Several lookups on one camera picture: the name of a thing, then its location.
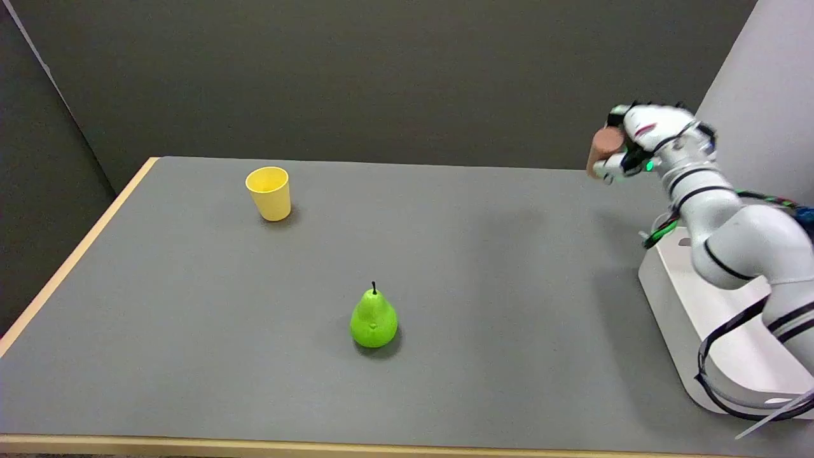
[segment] gray wall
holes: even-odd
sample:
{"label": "gray wall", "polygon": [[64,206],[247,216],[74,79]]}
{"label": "gray wall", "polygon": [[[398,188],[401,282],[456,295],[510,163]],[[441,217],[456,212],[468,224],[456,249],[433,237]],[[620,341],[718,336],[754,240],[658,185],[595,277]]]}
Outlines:
{"label": "gray wall", "polygon": [[112,189],[0,6],[0,334],[112,201]]}
{"label": "gray wall", "polygon": [[163,155],[579,169],[613,105],[697,107],[755,2],[13,3],[121,189]]}
{"label": "gray wall", "polygon": [[760,0],[698,116],[737,187],[814,204],[814,2]]}

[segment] wooden table edge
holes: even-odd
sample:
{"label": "wooden table edge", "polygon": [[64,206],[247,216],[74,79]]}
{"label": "wooden table edge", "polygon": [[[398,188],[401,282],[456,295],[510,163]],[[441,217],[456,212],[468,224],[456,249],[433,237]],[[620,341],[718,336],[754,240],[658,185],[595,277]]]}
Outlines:
{"label": "wooden table edge", "polygon": [[[30,304],[20,317],[11,325],[8,332],[0,338],[0,358],[8,351],[11,344],[25,330],[25,327],[59,284],[65,280],[71,269],[79,262],[82,255],[94,243],[102,229],[110,222],[113,215],[121,208],[133,190],[159,160],[151,157],[142,168],[130,179],[127,186],[105,210],[90,231],[71,252],[62,266]],[[55,453],[55,454],[92,454],[92,455],[152,455],[152,456],[224,456],[229,458],[255,458],[260,456],[285,456],[287,458],[346,458],[359,456],[381,456],[383,458],[402,458],[406,456],[438,456],[445,458],[479,458],[510,456],[522,458],[710,458],[708,455],[676,455],[665,453],[622,452],[622,451],[556,451],[556,450],[519,450],[497,448],[467,447],[411,447],[362,444],[332,443],[289,443],[271,441],[248,441],[226,439],[193,439],[193,438],[146,438],[119,436],[67,436],[44,434],[0,434],[0,452],[2,453]]]}
{"label": "wooden table edge", "polygon": [[229,458],[713,458],[625,451],[519,450],[470,447],[414,447],[340,443],[294,443],[232,439],[153,438],[120,436],[54,436],[0,434],[2,453],[54,453],[146,456],[223,456]]}
{"label": "wooden table edge", "polygon": [[23,333],[25,327],[28,326],[28,323],[31,323],[31,320],[37,315],[37,312],[40,311],[43,305],[48,301],[48,298],[54,291],[57,289],[62,280],[65,280],[65,277],[68,276],[71,269],[79,262],[82,258],[82,255],[85,254],[85,251],[94,243],[96,237],[102,232],[102,229],[110,222],[113,218],[113,215],[119,211],[119,208],[124,204],[125,200],[130,197],[130,194],[133,193],[133,190],[138,186],[138,184],[144,178],[144,175],[150,171],[150,168],[158,161],[158,157],[151,157],[147,159],[147,161],[142,165],[142,168],[136,172],[130,182],[127,183],[125,189],[121,191],[121,193],[116,197],[112,204],[107,207],[107,210],[99,217],[98,221],[90,228],[85,237],[79,242],[76,248],[73,249],[68,258],[65,259],[65,262],[62,263],[62,266],[59,266],[59,269],[51,276],[48,283],[42,287],[37,296],[25,307],[23,313],[20,314],[20,317],[11,325],[8,329],[6,334],[0,338],[0,358],[6,354],[8,349],[11,347],[11,344],[17,340],[17,337]]}

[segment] black stripe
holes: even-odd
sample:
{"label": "black stripe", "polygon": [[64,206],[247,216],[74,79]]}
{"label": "black stripe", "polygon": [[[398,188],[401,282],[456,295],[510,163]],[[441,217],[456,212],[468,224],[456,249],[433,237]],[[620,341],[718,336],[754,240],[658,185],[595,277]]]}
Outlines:
{"label": "black stripe", "polygon": [[716,172],[716,171],[717,170],[715,169],[692,169],[689,172],[678,175],[678,178],[672,180],[672,183],[670,184],[670,191],[667,191],[667,195],[670,196],[670,198],[672,199],[672,192],[675,191],[678,183],[684,178],[689,177],[691,174],[694,174],[696,172]]}
{"label": "black stripe", "polygon": [[718,259],[718,257],[715,256],[715,254],[712,254],[712,250],[710,250],[709,239],[704,240],[704,249],[707,251],[707,254],[710,255],[710,259],[712,259],[712,261],[715,264],[717,264],[718,267],[720,267],[721,269],[724,269],[724,271],[726,271],[726,273],[730,274],[731,276],[739,278],[741,280],[752,280],[754,278],[754,277],[750,277],[750,276],[747,276],[747,275],[743,275],[742,273],[739,273],[737,271],[734,271],[731,268],[729,268],[729,266],[722,263],[722,261],[720,259]]}
{"label": "black stripe", "polygon": [[814,310],[814,302],[808,304],[807,306],[802,306],[798,309],[794,309],[789,313],[783,315],[782,317],[775,319],[768,326],[766,326],[766,328],[769,330],[769,332],[775,332],[783,324],[790,322],[792,319],[805,315],[812,310]]}
{"label": "black stripe", "polygon": [[787,332],[782,333],[780,336],[777,337],[777,340],[780,343],[784,343],[785,341],[791,339],[792,337],[800,334],[803,331],[807,331],[808,329],[814,328],[814,319],[810,319],[808,321],[804,321],[801,324],[789,329]]}
{"label": "black stripe", "polygon": [[681,131],[678,134],[675,134],[672,137],[667,137],[664,140],[660,141],[658,144],[656,144],[656,148],[653,148],[653,155],[656,154],[657,152],[659,152],[659,150],[661,148],[663,148],[664,145],[670,143],[673,140],[680,139],[681,136],[684,134],[684,132],[686,132],[687,130],[689,130],[690,127],[693,127],[693,126],[695,126],[695,121],[690,121],[689,123],[687,123],[686,126],[684,126],[683,129],[681,129]]}
{"label": "black stripe", "polygon": [[681,200],[679,200],[679,201],[678,201],[678,205],[676,205],[676,206],[674,207],[674,208],[675,208],[675,210],[676,210],[676,212],[680,212],[680,211],[681,211],[681,206],[682,206],[682,205],[683,205],[683,204],[684,204],[684,203],[685,203],[687,200],[689,200],[689,198],[690,198],[690,197],[695,197],[695,196],[697,196],[698,194],[701,194],[702,192],[707,192],[707,191],[729,191],[729,192],[734,192],[734,193],[735,193],[735,195],[737,195],[737,193],[735,192],[735,190],[734,190],[734,189],[732,189],[731,187],[726,187],[726,186],[706,186],[706,187],[699,187],[699,188],[697,188],[697,189],[693,189],[692,191],[690,191],[690,192],[688,192],[688,193],[684,194],[684,197],[681,197]]}

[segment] cable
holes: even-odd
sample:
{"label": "cable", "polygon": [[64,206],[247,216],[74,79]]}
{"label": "cable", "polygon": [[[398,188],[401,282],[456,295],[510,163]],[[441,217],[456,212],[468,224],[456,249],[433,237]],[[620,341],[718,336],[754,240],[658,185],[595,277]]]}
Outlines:
{"label": "cable", "polygon": [[[701,385],[701,387],[704,389],[704,392],[707,393],[709,399],[716,406],[718,406],[721,410],[728,413],[729,415],[740,418],[742,420],[761,421],[766,416],[737,411],[731,408],[730,406],[726,405],[723,401],[721,401],[718,398],[718,396],[715,394],[715,390],[713,390],[708,384],[706,370],[707,356],[709,356],[710,348],[712,347],[712,344],[715,343],[716,340],[725,336],[734,329],[740,327],[741,325],[743,325],[750,319],[753,319],[757,315],[760,315],[760,312],[763,311],[763,308],[766,305],[768,298],[769,296],[767,295],[766,297],[760,299],[751,306],[748,306],[744,311],[735,315],[726,323],[721,324],[718,328],[715,329],[715,331],[710,332],[710,335],[707,336],[707,338],[701,342],[701,345],[698,348],[698,375],[695,376],[695,380]],[[784,412],[772,418],[772,421],[789,420],[790,418],[802,415],[812,410],[813,408],[814,408],[814,399],[809,399],[808,401],[801,403],[799,406],[789,410],[788,412]]]}
{"label": "cable", "polygon": [[785,197],[770,196],[768,194],[762,194],[760,192],[754,192],[754,191],[747,191],[745,189],[736,189],[735,192],[737,193],[738,197],[745,197],[747,199],[763,200],[763,201],[768,202],[770,204],[780,205],[780,206],[786,207],[788,209],[797,209],[797,208],[802,206],[802,205],[798,204],[797,202],[795,202],[795,201],[793,201],[791,199],[786,199]]}
{"label": "cable", "polygon": [[659,152],[659,150],[660,150],[661,148],[663,148],[663,147],[664,147],[664,145],[666,145],[666,144],[670,143],[671,141],[680,139],[680,138],[681,138],[681,136],[682,136],[682,135],[684,135],[684,133],[686,133],[686,131],[687,131],[687,130],[689,130],[691,127],[695,127],[695,126],[697,126],[698,124],[700,124],[698,121],[691,121],[691,122],[690,122],[690,123],[688,123],[686,126],[684,126],[684,129],[681,129],[681,130],[678,132],[678,134],[675,134],[675,135],[673,135],[673,136],[667,137],[667,138],[665,138],[664,140],[660,141],[658,144],[656,144],[656,148],[653,148],[653,152],[650,154],[650,156],[655,155],[655,153]]}
{"label": "cable", "polygon": [[[737,193],[739,197],[762,200],[770,204],[780,205],[781,207],[793,210],[794,212],[799,212],[807,209],[807,207],[804,207],[795,202],[794,200],[787,199],[785,197],[770,196],[768,194],[747,191],[745,189],[736,189],[734,191]],[[672,232],[678,226],[678,220],[681,218],[681,216],[677,211],[673,211],[672,214],[670,214],[670,217],[667,218],[667,220],[659,224],[658,227],[655,227],[656,222],[659,219],[661,219],[665,214],[667,213],[660,214],[653,222],[653,226],[650,228],[650,235],[647,236],[645,240],[642,242],[642,246],[644,246],[645,249],[653,248],[659,242],[659,240],[661,240],[664,236]]]}
{"label": "cable", "polygon": [[715,383],[713,383],[713,380],[708,375],[703,375],[701,377],[704,377],[704,381],[707,383],[707,385],[709,385],[712,392],[715,393],[719,398],[722,398],[724,401],[727,401],[731,404],[735,404],[741,407],[748,407],[750,409],[755,410],[769,410],[769,411],[777,410],[776,405],[767,405],[761,402],[752,402],[747,401],[745,399],[736,398],[731,394],[726,393],[721,388],[715,386]]}
{"label": "cable", "polygon": [[645,247],[645,249],[653,248],[656,243],[659,242],[664,236],[672,232],[678,226],[678,220],[680,216],[677,212],[672,212],[670,217],[667,218],[664,222],[662,222],[658,227],[653,230],[653,232],[648,236],[641,244]]}

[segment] gray backdrop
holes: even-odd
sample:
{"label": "gray backdrop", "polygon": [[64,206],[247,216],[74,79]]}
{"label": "gray backdrop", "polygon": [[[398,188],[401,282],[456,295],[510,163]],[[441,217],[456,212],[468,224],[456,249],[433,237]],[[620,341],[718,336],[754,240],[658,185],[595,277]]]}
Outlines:
{"label": "gray backdrop", "polygon": [[22,33],[0,7],[0,335],[112,202]]}
{"label": "gray backdrop", "polygon": [[116,189],[148,156],[580,168],[700,103],[754,0],[15,1]]}

